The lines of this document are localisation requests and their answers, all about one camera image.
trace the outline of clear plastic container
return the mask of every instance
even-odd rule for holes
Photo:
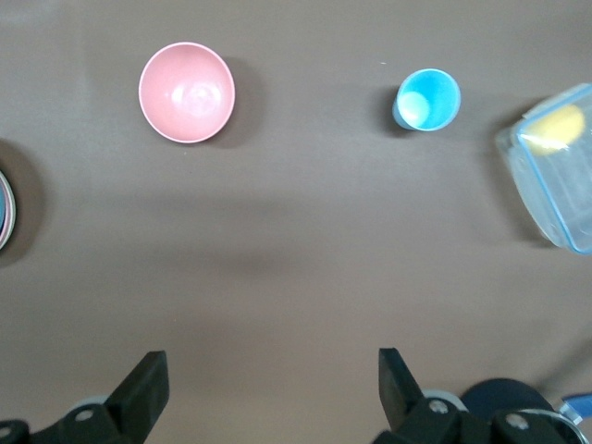
[[[542,234],[592,254],[592,84],[537,105],[496,143]]]

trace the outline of stacked plates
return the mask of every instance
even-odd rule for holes
[[[8,180],[0,172],[0,250],[6,245],[15,227],[17,208]]]

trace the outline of yellow lemon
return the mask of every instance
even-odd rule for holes
[[[526,128],[521,137],[534,155],[549,155],[569,148],[582,135],[586,119],[575,105],[564,106]]]

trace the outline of tabletop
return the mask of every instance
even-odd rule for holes
[[[591,80],[591,22],[589,0],[0,3],[0,417],[48,426],[150,350],[149,443],[369,443],[381,347],[426,389],[592,389],[592,263],[541,237],[493,142]],[[193,145],[138,103],[181,41],[236,84]],[[391,116],[421,68],[462,90],[430,133]]]

